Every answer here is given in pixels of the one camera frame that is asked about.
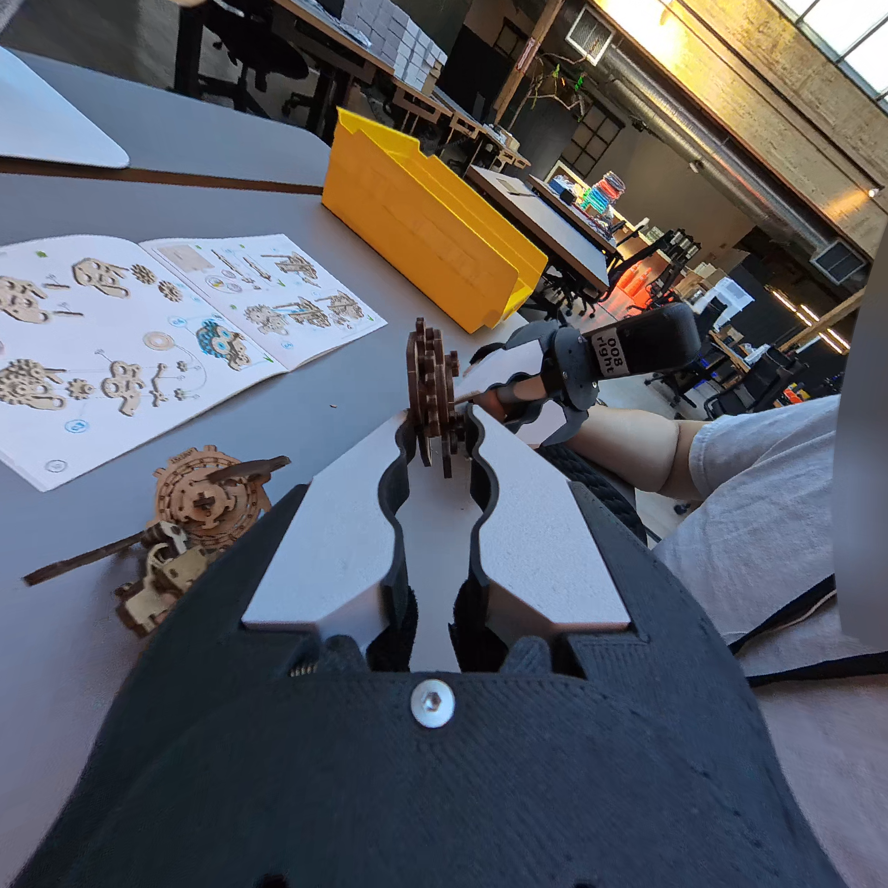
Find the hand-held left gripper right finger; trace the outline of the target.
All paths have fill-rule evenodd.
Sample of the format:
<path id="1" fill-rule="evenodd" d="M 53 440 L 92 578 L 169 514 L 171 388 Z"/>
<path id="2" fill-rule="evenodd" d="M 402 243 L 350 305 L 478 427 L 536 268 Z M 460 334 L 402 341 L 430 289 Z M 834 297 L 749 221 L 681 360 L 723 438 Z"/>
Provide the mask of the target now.
<path id="1" fill-rule="evenodd" d="M 496 672 L 522 638 L 623 634 L 631 619 L 571 482 L 481 407 L 468 407 L 470 492 L 481 509 L 451 643 L 462 672 Z"/>

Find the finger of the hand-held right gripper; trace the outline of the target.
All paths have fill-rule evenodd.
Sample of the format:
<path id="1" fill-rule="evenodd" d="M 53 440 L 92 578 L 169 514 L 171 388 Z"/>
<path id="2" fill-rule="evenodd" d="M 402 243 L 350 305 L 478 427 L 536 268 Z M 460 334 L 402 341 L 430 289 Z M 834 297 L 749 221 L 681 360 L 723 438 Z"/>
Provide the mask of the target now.
<path id="1" fill-rule="evenodd" d="M 530 376 L 542 375 L 543 349 L 538 341 L 498 348 L 475 361 L 454 383 L 454 397 Z"/>

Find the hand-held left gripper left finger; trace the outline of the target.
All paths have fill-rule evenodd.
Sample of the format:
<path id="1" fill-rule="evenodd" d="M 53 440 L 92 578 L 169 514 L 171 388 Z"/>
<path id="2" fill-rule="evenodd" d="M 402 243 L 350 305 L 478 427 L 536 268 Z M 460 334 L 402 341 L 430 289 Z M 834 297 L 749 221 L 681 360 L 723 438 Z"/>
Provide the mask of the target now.
<path id="1" fill-rule="evenodd" d="M 418 614 L 397 512 L 415 453 L 403 410 L 313 478 L 246 608 L 246 627 L 346 636 L 372 669 L 408 671 Z"/>

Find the wooden gear assembly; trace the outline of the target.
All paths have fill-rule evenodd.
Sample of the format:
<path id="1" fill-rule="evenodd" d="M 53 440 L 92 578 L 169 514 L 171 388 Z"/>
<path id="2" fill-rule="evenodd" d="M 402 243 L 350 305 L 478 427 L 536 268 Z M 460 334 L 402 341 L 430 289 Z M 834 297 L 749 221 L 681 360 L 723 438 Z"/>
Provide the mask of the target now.
<path id="1" fill-rule="evenodd" d="M 460 375 L 458 354 L 446 352 L 441 331 L 418 317 L 407 339 L 406 364 L 408 415 L 419 456 L 426 467 L 431 466 L 431 441 L 439 438 L 443 476 L 451 479 L 452 458 L 465 441 L 465 419 L 456 409 L 454 394 L 454 379 Z"/>

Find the model instruction booklet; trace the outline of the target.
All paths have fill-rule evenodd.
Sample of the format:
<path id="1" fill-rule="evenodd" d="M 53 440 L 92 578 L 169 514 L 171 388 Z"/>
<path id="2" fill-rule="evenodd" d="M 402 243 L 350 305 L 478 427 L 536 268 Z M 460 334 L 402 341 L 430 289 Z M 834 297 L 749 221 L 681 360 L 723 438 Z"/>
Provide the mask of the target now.
<path id="1" fill-rule="evenodd" d="M 1 249 L 1 458 L 46 492 L 386 325 L 284 234 Z"/>

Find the dark topped desk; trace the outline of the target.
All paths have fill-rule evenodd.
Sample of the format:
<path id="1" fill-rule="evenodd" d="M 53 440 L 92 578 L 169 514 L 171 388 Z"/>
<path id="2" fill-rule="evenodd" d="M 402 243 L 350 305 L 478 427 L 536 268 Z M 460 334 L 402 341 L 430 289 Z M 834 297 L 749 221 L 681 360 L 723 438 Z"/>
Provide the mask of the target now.
<path id="1" fill-rule="evenodd" d="M 595 300 L 605 296 L 609 288 L 605 251 L 598 240 L 567 219 L 565 205 L 547 200 L 504 172 L 472 165 L 465 180 L 545 254 L 569 292 Z"/>

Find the colourful container stack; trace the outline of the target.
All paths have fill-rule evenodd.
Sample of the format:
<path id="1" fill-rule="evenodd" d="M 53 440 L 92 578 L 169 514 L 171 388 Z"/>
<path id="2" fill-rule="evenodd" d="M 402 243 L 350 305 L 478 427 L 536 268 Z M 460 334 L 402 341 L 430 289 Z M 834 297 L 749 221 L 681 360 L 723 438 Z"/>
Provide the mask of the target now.
<path id="1" fill-rule="evenodd" d="M 575 205 L 588 217 L 608 217 L 625 188 L 625 183 L 615 172 L 606 172 L 598 182 L 583 190 Z"/>

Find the yellow plastic bin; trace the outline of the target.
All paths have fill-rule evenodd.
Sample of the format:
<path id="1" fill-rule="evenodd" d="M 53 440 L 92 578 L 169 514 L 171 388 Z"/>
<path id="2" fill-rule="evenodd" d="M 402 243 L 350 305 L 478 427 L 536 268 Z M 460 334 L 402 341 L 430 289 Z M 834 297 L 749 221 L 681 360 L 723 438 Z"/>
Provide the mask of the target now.
<path id="1" fill-rule="evenodd" d="M 466 332 L 515 315 L 546 255 L 417 139 L 338 117 L 322 204 Z"/>

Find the stack of white boxes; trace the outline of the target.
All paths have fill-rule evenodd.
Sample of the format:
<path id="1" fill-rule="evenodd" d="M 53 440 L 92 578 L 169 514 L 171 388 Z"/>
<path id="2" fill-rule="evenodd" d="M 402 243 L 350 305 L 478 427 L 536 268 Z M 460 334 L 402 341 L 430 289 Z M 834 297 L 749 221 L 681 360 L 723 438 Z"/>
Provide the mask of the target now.
<path id="1" fill-rule="evenodd" d="M 447 55 L 405 10 L 391 1 L 344 1 L 340 21 L 399 80 L 432 94 Z"/>

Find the long wooden desk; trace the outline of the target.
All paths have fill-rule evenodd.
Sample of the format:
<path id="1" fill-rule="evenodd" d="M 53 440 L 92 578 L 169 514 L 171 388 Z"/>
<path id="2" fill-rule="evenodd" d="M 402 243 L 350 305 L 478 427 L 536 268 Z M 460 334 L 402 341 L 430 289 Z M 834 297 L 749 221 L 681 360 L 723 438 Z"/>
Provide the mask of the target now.
<path id="1" fill-rule="evenodd" d="M 172 92 L 193 99 L 206 98 L 198 94 L 204 32 L 210 32 L 204 26 L 206 3 L 178 2 L 179 29 Z M 406 126 L 411 117 L 415 123 L 423 120 L 437 124 L 452 116 L 452 112 L 437 100 L 399 80 L 389 65 L 348 34 L 325 8 L 316 10 L 308 2 L 274 3 L 273 32 L 302 54 L 308 73 L 315 70 L 318 75 L 314 93 L 308 98 L 289 99 L 282 113 L 287 116 L 295 106 L 307 107 L 305 127 L 326 144 L 332 144 L 338 109 L 346 105 L 353 86 L 380 87 L 385 99 L 404 114 L 402 126 Z"/>

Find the black office chair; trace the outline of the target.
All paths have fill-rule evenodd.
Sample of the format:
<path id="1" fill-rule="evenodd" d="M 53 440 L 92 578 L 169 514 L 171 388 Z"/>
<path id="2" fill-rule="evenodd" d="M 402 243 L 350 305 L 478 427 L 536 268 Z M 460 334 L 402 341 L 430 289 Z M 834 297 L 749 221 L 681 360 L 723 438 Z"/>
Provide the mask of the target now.
<path id="1" fill-rule="evenodd" d="M 253 75 L 255 89 L 267 91 L 267 77 L 280 74 L 293 81 L 304 80 L 308 66 L 302 54 L 273 32 L 276 5 L 272 1 L 210 1 L 204 6 L 204 26 L 216 36 L 214 48 L 225 50 L 229 60 L 240 65 L 234 83 L 199 75 L 201 98 L 215 96 L 232 101 L 234 110 L 269 118 L 248 88 Z"/>

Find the instruction sheet on stand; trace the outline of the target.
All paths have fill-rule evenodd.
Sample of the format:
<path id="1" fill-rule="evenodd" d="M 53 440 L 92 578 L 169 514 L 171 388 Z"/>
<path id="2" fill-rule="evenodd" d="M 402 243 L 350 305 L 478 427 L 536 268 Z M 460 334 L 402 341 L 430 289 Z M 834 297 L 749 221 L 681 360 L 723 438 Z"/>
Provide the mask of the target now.
<path id="1" fill-rule="evenodd" d="M 114 139 L 34 70 L 1 49 L 1 156 L 121 170 L 130 158 Z"/>

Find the wooden model frame with rods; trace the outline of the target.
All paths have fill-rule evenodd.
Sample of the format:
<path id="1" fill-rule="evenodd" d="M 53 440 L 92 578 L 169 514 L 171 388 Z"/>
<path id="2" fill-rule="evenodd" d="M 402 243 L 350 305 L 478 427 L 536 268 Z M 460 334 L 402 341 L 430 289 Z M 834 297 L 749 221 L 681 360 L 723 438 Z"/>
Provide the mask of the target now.
<path id="1" fill-rule="evenodd" d="M 117 616 L 139 638 L 152 634 L 227 549 L 271 510 L 265 484 L 288 456 L 240 461 L 216 446 L 191 448 L 154 472 L 154 521 L 145 529 L 26 574 L 32 587 L 139 547 L 140 575 L 115 590 Z"/>

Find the wall air vent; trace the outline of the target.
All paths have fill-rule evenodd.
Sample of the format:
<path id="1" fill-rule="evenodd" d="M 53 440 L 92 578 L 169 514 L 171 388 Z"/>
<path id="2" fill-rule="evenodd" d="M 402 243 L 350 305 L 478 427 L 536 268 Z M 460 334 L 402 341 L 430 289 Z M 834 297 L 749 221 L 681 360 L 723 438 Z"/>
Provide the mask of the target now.
<path id="1" fill-rule="evenodd" d="M 835 239 L 813 253 L 811 265 L 834 285 L 843 285 L 868 272 L 870 262 L 844 240 Z"/>
<path id="2" fill-rule="evenodd" d="M 615 30 L 605 22 L 593 7 L 586 4 L 579 12 L 565 37 L 566 43 L 590 65 L 596 66 L 613 42 Z"/>

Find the metal air duct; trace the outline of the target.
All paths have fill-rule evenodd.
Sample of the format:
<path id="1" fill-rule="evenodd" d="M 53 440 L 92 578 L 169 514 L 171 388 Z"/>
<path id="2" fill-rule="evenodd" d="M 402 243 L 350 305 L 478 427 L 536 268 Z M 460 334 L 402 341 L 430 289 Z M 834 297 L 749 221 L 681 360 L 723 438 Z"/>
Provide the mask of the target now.
<path id="1" fill-rule="evenodd" d="M 771 238 L 793 244 L 811 257 L 838 234 L 731 136 L 705 123 L 669 89 L 638 66 L 626 52 L 605 50 L 598 69 L 601 90 L 621 104 L 634 121 L 679 154 L 688 166 L 731 200 Z"/>

